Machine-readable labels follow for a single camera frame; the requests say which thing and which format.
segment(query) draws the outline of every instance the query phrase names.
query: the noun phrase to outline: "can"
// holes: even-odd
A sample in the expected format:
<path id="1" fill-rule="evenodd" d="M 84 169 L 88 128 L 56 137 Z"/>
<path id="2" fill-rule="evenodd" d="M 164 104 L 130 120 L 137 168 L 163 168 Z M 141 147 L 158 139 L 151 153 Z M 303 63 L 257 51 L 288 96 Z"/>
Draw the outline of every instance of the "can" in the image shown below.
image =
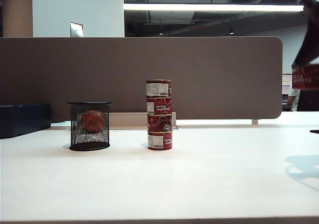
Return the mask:
<path id="1" fill-rule="evenodd" d="M 172 132 L 148 132 L 148 148 L 168 150 L 172 148 Z"/>
<path id="2" fill-rule="evenodd" d="M 319 64 L 304 65 L 293 71 L 293 89 L 317 90 Z"/>
<path id="3" fill-rule="evenodd" d="M 147 97 L 171 97 L 171 80 L 146 80 Z"/>
<path id="4" fill-rule="evenodd" d="M 171 97 L 147 98 L 148 114 L 171 114 Z"/>
<path id="5" fill-rule="evenodd" d="M 166 132 L 172 130 L 171 114 L 148 114 L 149 132 Z"/>

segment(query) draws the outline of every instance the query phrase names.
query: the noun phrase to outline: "ceiling light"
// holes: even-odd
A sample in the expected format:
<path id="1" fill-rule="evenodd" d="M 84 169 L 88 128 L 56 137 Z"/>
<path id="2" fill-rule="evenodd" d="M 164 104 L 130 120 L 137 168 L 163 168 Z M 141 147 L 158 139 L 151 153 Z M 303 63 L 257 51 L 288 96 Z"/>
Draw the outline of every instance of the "ceiling light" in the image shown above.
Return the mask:
<path id="1" fill-rule="evenodd" d="M 152 11 L 302 11 L 302 5 L 125 3 L 124 10 Z"/>

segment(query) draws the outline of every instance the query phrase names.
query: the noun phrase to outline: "ceiling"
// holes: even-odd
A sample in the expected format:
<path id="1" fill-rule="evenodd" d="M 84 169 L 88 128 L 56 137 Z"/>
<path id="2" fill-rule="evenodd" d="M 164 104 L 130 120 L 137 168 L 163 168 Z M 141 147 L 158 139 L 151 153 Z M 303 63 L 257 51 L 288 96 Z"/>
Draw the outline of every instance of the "ceiling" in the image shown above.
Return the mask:
<path id="1" fill-rule="evenodd" d="M 296 5 L 297 0 L 124 0 L 125 3 L 218 3 Z M 303 12 L 125 11 L 126 36 L 224 36 L 229 29 L 245 35 L 305 24 Z"/>

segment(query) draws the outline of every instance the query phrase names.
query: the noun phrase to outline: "tomato paste can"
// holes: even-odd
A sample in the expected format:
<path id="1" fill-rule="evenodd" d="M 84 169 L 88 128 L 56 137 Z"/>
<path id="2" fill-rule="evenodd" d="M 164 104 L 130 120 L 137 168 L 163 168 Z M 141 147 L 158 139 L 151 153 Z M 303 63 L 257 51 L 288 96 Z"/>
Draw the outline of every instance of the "tomato paste can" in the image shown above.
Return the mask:
<path id="1" fill-rule="evenodd" d="M 293 71 L 293 89 L 317 90 L 319 64 L 304 65 Z"/>
<path id="2" fill-rule="evenodd" d="M 151 150 L 168 150 L 172 148 L 172 132 L 149 132 L 148 148 Z"/>
<path id="3" fill-rule="evenodd" d="M 147 98 L 148 114 L 171 114 L 171 97 Z"/>
<path id="4" fill-rule="evenodd" d="M 171 80 L 146 80 L 147 97 L 171 97 Z"/>
<path id="5" fill-rule="evenodd" d="M 172 130 L 171 114 L 148 114 L 149 132 L 167 132 Z"/>

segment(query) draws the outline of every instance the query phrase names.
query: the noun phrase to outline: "black mesh pencil holder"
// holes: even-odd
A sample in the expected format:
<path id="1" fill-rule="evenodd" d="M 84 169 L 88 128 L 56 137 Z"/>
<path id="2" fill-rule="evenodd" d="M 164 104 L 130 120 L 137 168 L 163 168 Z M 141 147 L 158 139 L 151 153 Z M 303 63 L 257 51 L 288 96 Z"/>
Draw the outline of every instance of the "black mesh pencil holder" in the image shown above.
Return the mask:
<path id="1" fill-rule="evenodd" d="M 68 103 L 71 108 L 71 150 L 91 151 L 110 146 L 110 104 L 110 102 Z"/>

